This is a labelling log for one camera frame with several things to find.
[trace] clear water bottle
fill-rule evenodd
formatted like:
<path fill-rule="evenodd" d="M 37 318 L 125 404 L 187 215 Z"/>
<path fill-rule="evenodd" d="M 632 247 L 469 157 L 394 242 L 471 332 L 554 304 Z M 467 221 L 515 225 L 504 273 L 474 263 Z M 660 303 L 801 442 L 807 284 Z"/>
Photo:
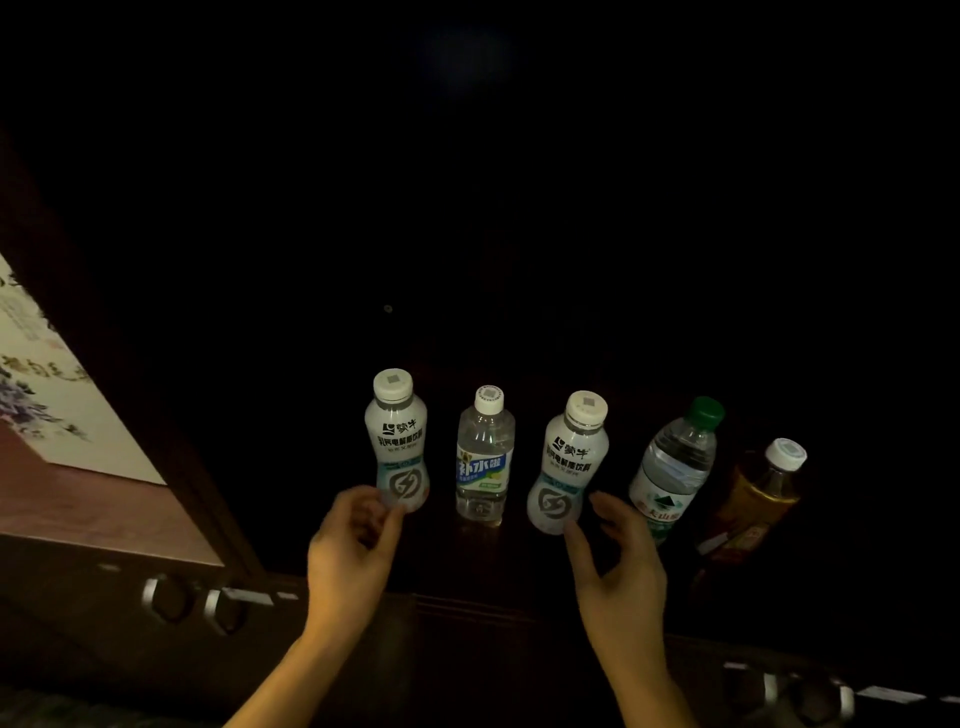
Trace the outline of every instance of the clear water bottle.
<path fill-rule="evenodd" d="M 414 380 L 402 369 L 385 369 L 373 378 L 373 401 L 364 416 L 376 454 L 376 487 L 383 502 L 401 502 L 407 513 L 423 505 L 430 476 L 423 465 L 426 405 L 414 394 Z"/>
<path fill-rule="evenodd" d="M 516 420 L 503 408 L 503 390 L 487 384 L 457 428 L 457 513 L 500 525 L 514 459 Z"/>
<path fill-rule="evenodd" d="M 540 477 L 527 497 L 527 517 L 543 533 L 559 535 L 567 521 L 580 518 L 584 489 L 610 449 L 606 419 L 604 399 L 581 390 L 546 426 Z"/>
<path fill-rule="evenodd" d="M 630 485 L 630 500 L 646 517 L 657 546 L 707 481 L 717 451 L 713 430 L 724 414 L 717 400 L 698 397 L 686 415 L 658 432 L 643 453 Z"/>

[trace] dark background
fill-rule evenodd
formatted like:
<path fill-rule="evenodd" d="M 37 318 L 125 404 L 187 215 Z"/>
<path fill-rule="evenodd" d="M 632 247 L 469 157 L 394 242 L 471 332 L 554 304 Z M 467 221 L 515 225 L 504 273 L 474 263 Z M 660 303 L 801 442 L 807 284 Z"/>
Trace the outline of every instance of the dark background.
<path fill-rule="evenodd" d="M 373 478 L 363 409 L 399 366 L 433 488 L 391 588 L 570 611 L 562 544 L 523 512 L 546 423 L 573 390 L 605 397 L 592 482 L 625 497 L 706 394 L 728 418 L 663 550 L 668 629 L 831 661 L 955 650 L 955 496 L 913 464 L 916 424 L 861 403 L 892 397 L 853 356 L 878 325 L 836 259 L 863 137 L 822 48 L 612 21 L 297 25 L 50 36 L 0 117 L 267 570 L 302 573 L 333 495 Z M 503 527 L 478 537 L 447 475 L 485 383 L 517 448 Z M 773 437 L 809 451 L 806 496 L 691 615 L 692 533 Z"/>

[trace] plastic bottle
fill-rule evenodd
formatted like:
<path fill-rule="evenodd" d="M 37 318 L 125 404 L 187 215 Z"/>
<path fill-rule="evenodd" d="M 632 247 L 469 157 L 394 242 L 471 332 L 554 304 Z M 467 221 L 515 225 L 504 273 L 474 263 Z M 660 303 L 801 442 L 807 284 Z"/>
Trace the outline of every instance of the plastic bottle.
<path fill-rule="evenodd" d="M 500 525 L 514 459 L 516 420 L 503 408 L 503 390 L 487 384 L 457 428 L 457 513 Z"/>
<path fill-rule="evenodd" d="M 580 518 L 584 489 L 610 449 L 603 429 L 606 419 L 604 399 L 581 390 L 570 395 L 566 411 L 546 426 L 540 477 L 527 497 L 530 523 L 543 533 L 563 533 L 567 521 Z"/>
<path fill-rule="evenodd" d="M 643 453 L 630 485 L 630 500 L 646 517 L 657 546 L 710 475 L 717 451 L 713 430 L 725 414 L 717 400 L 698 397 L 686 415 L 658 432 Z"/>
<path fill-rule="evenodd" d="M 793 473 L 806 450 L 779 437 L 762 455 L 748 450 L 733 469 L 732 488 L 707 521 L 697 550 L 718 564 L 740 564 L 798 500 Z"/>
<path fill-rule="evenodd" d="M 426 405 L 402 369 L 385 369 L 375 376 L 373 394 L 364 421 L 376 455 L 376 487 L 383 491 L 385 505 L 402 502 L 413 513 L 430 493 L 423 465 Z"/>

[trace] metal drawer handle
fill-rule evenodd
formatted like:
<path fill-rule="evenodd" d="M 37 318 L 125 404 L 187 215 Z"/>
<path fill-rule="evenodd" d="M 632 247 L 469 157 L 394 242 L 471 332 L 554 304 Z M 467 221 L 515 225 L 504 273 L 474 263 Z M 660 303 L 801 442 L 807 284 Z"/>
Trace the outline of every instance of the metal drawer handle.
<path fill-rule="evenodd" d="M 204 619 L 221 637 L 229 637 L 240 629 L 245 615 L 242 603 L 224 595 L 221 590 L 211 589 L 206 593 Z"/>
<path fill-rule="evenodd" d="M 161 624 L 177 624 L 190 612 L 190 596 L 162 573 L 143 585 L 140 605 Z"/>

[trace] left hand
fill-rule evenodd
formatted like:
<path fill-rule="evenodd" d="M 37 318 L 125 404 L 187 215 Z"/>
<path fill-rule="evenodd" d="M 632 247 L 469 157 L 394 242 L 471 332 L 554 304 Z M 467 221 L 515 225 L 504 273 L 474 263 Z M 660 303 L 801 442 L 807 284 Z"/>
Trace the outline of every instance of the left hand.
<path fill-rule="evenodd" d="M 342 491 L 307 554 L 310 588 L 304 636 L 359 639 L 387 585 L 406 509 L 392 511 L 370 485 Z"/>

